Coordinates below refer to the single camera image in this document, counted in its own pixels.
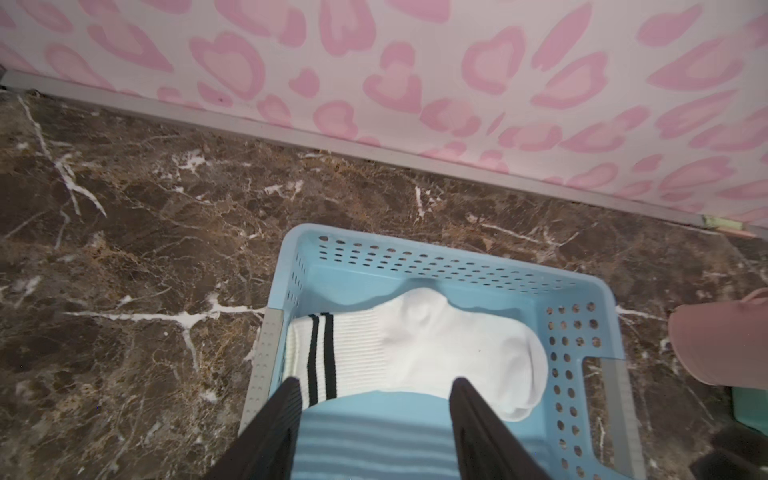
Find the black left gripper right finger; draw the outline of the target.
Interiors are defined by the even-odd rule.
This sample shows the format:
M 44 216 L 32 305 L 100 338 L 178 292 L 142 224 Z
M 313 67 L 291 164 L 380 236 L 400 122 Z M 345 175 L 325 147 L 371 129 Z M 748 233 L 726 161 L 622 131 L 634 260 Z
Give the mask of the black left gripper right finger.
M 454 380 L 449 409 L 461 479 L 550 479 L 466 378 Z

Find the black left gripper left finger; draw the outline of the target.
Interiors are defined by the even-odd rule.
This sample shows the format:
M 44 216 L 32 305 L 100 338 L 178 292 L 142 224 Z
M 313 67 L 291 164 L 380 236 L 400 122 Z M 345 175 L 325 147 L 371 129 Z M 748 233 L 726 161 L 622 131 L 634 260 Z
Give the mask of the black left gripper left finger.
M 204 479 L 289 479 L 302 414 L 300 382 L 285 380 Z

